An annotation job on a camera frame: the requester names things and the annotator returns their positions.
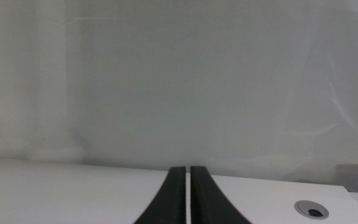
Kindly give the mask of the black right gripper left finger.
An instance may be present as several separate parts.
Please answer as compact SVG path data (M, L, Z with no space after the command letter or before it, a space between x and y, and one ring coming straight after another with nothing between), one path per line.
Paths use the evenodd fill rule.
M134 224L186 223L186 168L171 167L159 191Z

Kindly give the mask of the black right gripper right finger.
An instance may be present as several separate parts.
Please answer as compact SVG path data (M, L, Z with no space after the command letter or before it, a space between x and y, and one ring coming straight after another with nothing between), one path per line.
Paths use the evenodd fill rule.
M190 167L192 224L251 224L222 193L207 168Z

